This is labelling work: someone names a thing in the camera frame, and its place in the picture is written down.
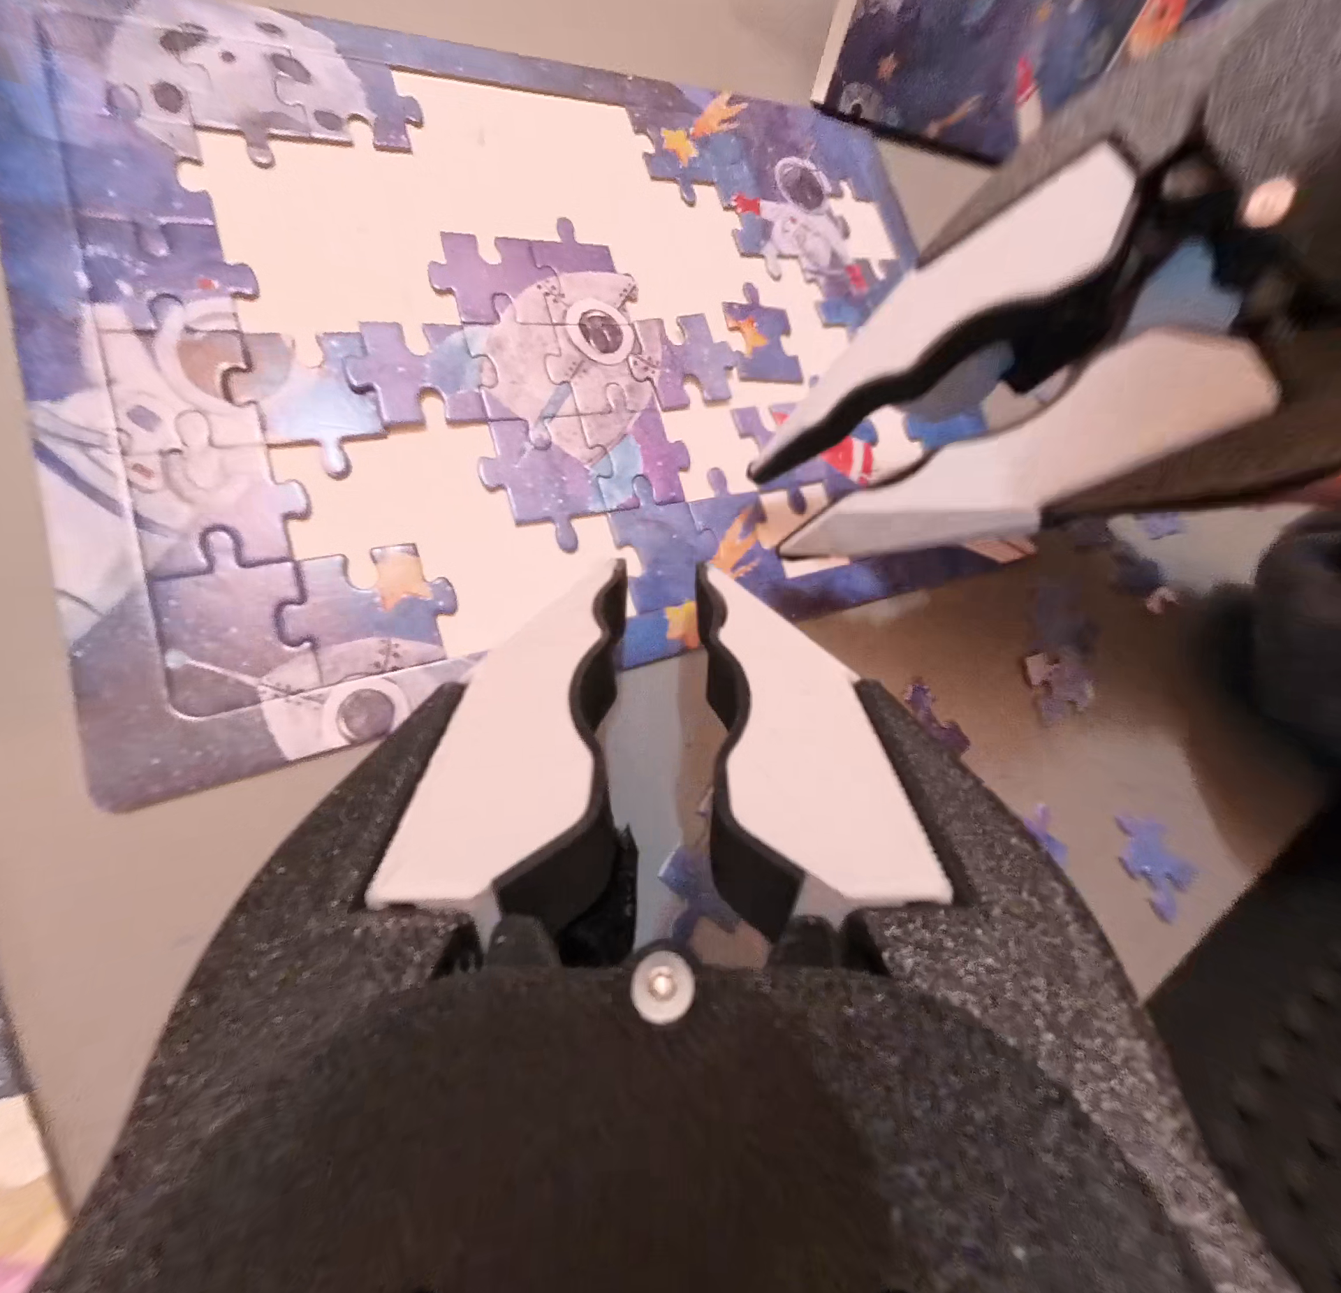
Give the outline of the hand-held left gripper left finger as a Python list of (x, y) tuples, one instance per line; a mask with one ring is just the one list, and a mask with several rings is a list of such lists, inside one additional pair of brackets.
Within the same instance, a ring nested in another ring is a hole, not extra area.
[(628, 571), (604, 560), (474, 668), (365, 891), (371, 911), (527, 916), (557, 938), (617, 856), (596, 733), (616, 696)]

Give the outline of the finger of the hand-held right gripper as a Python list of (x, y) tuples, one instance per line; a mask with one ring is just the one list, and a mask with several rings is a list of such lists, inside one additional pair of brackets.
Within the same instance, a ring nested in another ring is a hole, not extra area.
[(778, 543), (785, 560), (1027, 537), (1044, 513), (1273, 413), (1279, 382), (1249, 340), (1149, 330), (1089, 365), (1029, 420), (945, 446), (833, 502)]
[(1044, 311), (1109, 277), (1130, 239), (1138, 176), (1101, 143), (961, 242), (927, 259), (871, 313), (750, 465), (758, 483), (821, 456), (882, 408), (922, 399)]

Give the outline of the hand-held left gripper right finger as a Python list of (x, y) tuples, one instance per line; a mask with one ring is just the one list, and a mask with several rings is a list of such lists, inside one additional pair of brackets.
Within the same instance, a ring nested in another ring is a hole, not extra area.
[(718, 894), (762, 934), (953, 904), (859, 676), (718, 567), (697, 567), (696, 614), (725, 731), (710, 830)]

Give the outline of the blue puzzle pieces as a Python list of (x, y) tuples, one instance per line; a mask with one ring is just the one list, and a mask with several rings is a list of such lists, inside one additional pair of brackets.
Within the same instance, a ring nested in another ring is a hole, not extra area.
[(1161, 731), (1170, 680), (1138, 642), (1164, 640), (1176, 593), (1113, 527), (1085, 520), (1022, 565), (847, 613), (888, 691), (1082, 887), (1096, 914), (1146, 896), (1166, 925), (1196, 882), (1175, 825), (1187, 767)]

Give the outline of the person's right forearm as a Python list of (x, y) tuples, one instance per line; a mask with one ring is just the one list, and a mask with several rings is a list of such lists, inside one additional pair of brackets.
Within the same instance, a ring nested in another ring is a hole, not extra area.
[(1312, 816), (1338, 824), (1338, 505), (1284, 525), (1249, 580), (1195, 593), (1186, 634), (1219, 736), (1264, 787), (1307, 788)]

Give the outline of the grey desk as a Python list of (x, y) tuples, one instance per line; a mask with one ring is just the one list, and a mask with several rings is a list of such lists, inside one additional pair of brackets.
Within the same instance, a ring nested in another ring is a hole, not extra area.
[[(419, 0), (433, 39), (485, 39), (544, 62), (621, 62), (637, 76), (742, 85), (745, 94), (801, 99), (830, 0)], [(607, 243), (641, 282), (654, 316), (718, 309), (762, 269), (728, 245), (734, 217), (713, 193), (685, 205), (648, 179), (647, 139), (611, 102), (559, 105), (528, 92), (494, 94), (488, 120), (502, 136), (465, 152), (454, 79), (411, 72), (427, 128), (414, 154), (376, 151), (359, 128), (353, 146), (283, 142), (265, 172), (233, 134), (203, 136), (188, 169), (223, 219), (226, 251), (254, 265), (259, 300), (240, 308), (249, 328), (297, 333), (313, 354), (319, 330), (363, 319), (420, 325), (451, 320), (430, 303), (427, 262), (437, 234), (463, 213), (451, 182), (502, 194), (519, 165), (520, 199), (483, 216), (480, 237), (553, 234), (570, 216), (585, 240)], [(79, 1202), (106, 1161), (160, 1028), (203, 948), (282, 837), (368, 748), (330, 753), (209, 787), (156, 807), (99, 808), (86, 784), (57, 596), (39, 510), (37, 465), (26, 446), (12, 314), (3, 308), (3, 984), (46, 1139), (68, 1198)], [(1196, 882), (1176, 924), (1149, 914), (1146, 896), (1110, 896), (1096, 914), (1141, 996), (1182, 961), (1247, 885), (1312, 817), (1307, 788), (1264, 787), (1219, 736), (1213, 704), (1186, 650), (1195, 593), (1247, 580), (1301, 507), (1192, 516), (1184, 531), (1146, 543), (1184, 593), (1167, 639), (1138, 642), (1170, 680), (1161, 731), (1189, 776), (1175, 825), (1192, 828)], [(998, 567), (982, 577), (1005, 567)], [(955, 580), (930, 596), (965, 580)], [(856, 639), (847, 613), (802, 628), (867, 677), (888, 674), (876, 644)]]

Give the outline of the illustrated puzzle box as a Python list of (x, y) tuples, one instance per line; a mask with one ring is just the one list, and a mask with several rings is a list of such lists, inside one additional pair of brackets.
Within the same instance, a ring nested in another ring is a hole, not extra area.
[(1110, 68), (1227, 0), (839, 0), (811, 100), (996, 165)]

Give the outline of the pink octopus puzzle board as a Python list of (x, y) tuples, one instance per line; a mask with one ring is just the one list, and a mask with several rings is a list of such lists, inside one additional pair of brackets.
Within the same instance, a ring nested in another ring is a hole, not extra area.
[(2, 1290), (31, 1290), (66, 1233), (68, 1210), (2, 1004)]

